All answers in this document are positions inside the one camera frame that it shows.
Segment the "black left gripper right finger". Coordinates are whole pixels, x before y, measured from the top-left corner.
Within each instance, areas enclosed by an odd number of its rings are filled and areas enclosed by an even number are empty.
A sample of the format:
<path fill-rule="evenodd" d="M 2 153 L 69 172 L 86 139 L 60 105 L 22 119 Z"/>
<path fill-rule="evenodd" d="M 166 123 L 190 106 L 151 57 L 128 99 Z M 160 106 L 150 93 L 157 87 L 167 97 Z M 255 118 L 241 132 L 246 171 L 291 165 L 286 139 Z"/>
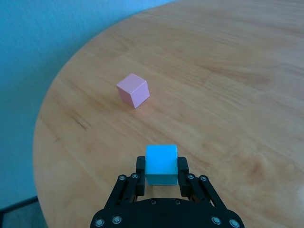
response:
<path fill-rule="evenodd" d="M 203 203 L 218 209 L 224 209 L 225 204 L 215 191 L 209 178 L 205 175 L 196 177 L 189 172 L 188 162 L 185 157 L 177 158 L 178 185 L 181 196 L 187 197 L 194 203 Z"/>

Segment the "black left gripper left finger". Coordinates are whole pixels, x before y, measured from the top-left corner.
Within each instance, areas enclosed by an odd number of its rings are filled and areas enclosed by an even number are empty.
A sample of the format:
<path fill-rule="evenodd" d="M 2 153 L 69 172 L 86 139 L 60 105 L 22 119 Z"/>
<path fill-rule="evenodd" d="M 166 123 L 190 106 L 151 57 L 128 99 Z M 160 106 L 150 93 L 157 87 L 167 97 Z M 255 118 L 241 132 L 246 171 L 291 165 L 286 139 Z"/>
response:
<path fill-rule="evenodd" d="M 136 171 L 130 176 L 121 174 L 106 202 L 104 209 L 130 204 L 137 201 L 145 192 L 145 157 L 139 156 L 136 160 Z"/>

